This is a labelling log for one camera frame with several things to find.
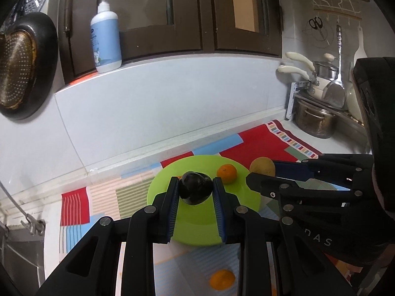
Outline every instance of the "frying pan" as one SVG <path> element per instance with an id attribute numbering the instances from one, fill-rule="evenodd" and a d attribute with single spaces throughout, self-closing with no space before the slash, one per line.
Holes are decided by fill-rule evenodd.
<path id="1" fill-rule="evenodd" d="M 58 61 L 54 23 L 41 12 L 20 17 L 0 43 L 0 113 L 22 120 L 43 104 Z"/>

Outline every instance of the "colorful tablecloth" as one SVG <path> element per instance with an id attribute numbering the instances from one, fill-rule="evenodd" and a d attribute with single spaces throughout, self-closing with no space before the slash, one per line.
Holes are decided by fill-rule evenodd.
<path id="1" fill-rule="evenodd" d="M 221 155 L 233 159 L 247 169 L 258 157 L 272 160 L 300 161 L 317 158 L 320 152 L 289 131 L 277 120 L 234 134 L 180 156 L 158 162 L 117 179 L 81 188 L 62 196 L 60 223 L 60 261 L 102 216 L 114 220 L 132 216 L 146 206 L 147 191 L 155 175 L 168 164 L 192 155 Z M 304 188 L 335 190 L 333 185 L 310 180 L 299 182 Z M 278 220 L 277 201 L 262 198 L 259 211 L 263 217 Z M 121 248 L 116 295 L 120 295 L 124 245 Z M 237 282 L 224 291 L 212 289 L 208 283 L 213 273 L 229 269 L 238 276 L 238 246 L 192 247 L 171 241 L 154 245 L 155 289 L 157 296 L 225 296 L 236 295 Z"/>

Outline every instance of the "bottle label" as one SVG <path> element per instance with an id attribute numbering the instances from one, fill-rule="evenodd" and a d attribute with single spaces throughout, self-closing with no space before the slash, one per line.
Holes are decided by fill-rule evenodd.
<path id="1" fill-rule="evenodd" d="M 90 26 L 95 66 L 122 60 L 117 19 L 108 19 Z"/>

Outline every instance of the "perforated strainer lid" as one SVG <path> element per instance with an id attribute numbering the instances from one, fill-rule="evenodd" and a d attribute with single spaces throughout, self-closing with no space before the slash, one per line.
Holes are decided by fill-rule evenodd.
<path id="1" fill-rule="evenodd" d="M 16 109 L 23 100 L 33 73 L 35 48 L 25 31 L 6 37 L 0 58 L 0 104 Z"/>

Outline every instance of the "scissors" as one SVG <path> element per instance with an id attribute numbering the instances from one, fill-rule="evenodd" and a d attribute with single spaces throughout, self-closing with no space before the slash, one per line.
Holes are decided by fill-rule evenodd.
<path id="1" fill-rule="evenodd" d="M 314 17 L 313 19 L 310 19 L 310 20 L 309 20 L 309 25 L 311 26 L 312 29 L 318 30 L 319 34 L 320 34 L 321 37 L 322 37 L 322 40 L 326 40 L 327 44 L 329 45 L 328 39 L 326 39 L 326 38 L 323 36 L 323 34 L 322 34 L 322 30 L 321 30 L 321 29 L 322 29 L 322 27 L 323 27 L 323 24 L 322 24 L 321 18 L 320 18 L 320 17 Z"/>

